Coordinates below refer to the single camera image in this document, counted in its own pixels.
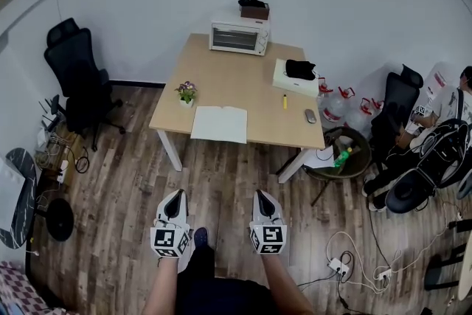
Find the table leg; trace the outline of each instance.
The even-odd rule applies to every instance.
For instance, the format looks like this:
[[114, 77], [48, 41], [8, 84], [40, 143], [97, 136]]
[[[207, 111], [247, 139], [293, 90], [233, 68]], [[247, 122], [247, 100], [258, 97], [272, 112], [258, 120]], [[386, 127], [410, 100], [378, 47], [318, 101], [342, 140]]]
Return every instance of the table leg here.
[[284, 184], [290, 177], [292, 177], [296, 171], [306, 163], [307, 160], [311, 157], [315, 150], [310, 148], [305, 148], [298, 154], [298, 156], [290, 163], [285, 169], [279, 174], [279, 184]]
[[164, 148], [169, 156], [170, 161], [172, 162], [172, 166], [178, 172], [182, 171], [182, 163], [180, 158], [178, 157], [176, 147], [174, 146], [173, 142], [169, 139], [169, 136], [164, 130], [158, 130], [157, 134], [164, 145]]

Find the shoe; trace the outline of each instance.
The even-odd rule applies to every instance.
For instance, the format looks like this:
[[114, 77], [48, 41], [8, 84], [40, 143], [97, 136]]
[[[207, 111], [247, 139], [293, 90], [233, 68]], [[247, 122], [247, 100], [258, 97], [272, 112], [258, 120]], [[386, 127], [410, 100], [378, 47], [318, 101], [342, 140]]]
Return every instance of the shoe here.
[[364, 185], [362, 185], [362, 195], [364, 197], [369, 197], [369, 195], [366, 193], [366, 191], [364, 190], [364, 187], [366, 186], [366, 183], [375, 179], [375, 175], [373, 173], [369, 173], [366, 177], [364, 177]]
[[375, 205], [372, 202], [369, 202], [368, 207], [371, 212], [384, 212], [386, 210], [386, 206], [378, 209], [377, 207], [375, 207]]
[[208, 230], [206, 227], [200, 227], [193, 233], [193, 243], [195, 243], [195, 248], [208, 245]]

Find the white t-shirt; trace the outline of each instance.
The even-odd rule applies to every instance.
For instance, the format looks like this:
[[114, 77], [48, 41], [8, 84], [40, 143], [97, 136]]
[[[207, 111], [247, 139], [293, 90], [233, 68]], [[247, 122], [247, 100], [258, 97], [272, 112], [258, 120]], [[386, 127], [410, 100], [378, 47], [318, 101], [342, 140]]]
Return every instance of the white t-shirt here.
[[[462, 91], [464, 94], [464, 106], [462, 107], [462, 121], [466, 121], [467, 124], [472, 124], [472, 94]], [[453, 119], [457, 117], [457, 88], [453, 86], [446, 86], [442, 91], [436, 96], [431, 104], [431, 108], [438, 116], [436, 125], [440, 123]], [[423, 132], [410, 142], [410, 148], [416, 148], [421, 145], [425, 138], [436, 128], [428, 128], [423, 130]]]

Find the black pants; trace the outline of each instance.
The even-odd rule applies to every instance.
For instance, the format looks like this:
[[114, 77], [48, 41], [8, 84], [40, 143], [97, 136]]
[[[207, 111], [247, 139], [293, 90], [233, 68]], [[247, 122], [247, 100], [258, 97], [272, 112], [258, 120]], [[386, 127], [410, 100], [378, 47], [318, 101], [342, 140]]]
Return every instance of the black pants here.
[[[390, 157], [385, 161], [385, 165], [388, 167], [386, 170], [380, 172], [375, 179], [368, 181], [364, 185], [364, 191], [367, 195], [371, 195], [379, 189], [387, 186], [393, 180], [397, 179], [402, 173], [407, 170], [416, 167], [420, 161], [420, 154], [412, 152], [410, 150], [401, 150], [400, 148], [394, 148], [390, 154]], [[372, 200], [375, 207], [382, 209], [385, 207], [385, 199], [388, 194], [388, 190], [377, 195]]]
[[278, 311], [266, 287], [252, 281], [215, 278], [215, 251], [201, 246], [178, 275], [176, 314], [277, 315]]
[[190, 261], [178, 274], [177, 285], [186, 288], [193, 280], [206, 280], [215, 276], [215, 251], [205, 245], [195, 248]]

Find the green bottle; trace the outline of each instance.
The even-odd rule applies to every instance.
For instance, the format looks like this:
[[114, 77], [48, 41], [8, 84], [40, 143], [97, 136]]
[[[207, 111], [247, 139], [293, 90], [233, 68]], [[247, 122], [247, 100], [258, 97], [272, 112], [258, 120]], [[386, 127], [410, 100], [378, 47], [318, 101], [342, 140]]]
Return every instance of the green bottle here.
[[344, 162], [347, 160], [347, 158], [349, 158], [349, 155], [351, 154], [352, 151], [353, 149], [349, 147], [347, 150], [341, 152], [339, 156], [336, 158], [336, 160], [334, 161], [334, 166], [336, 168], [341, 167], [344, 164]]

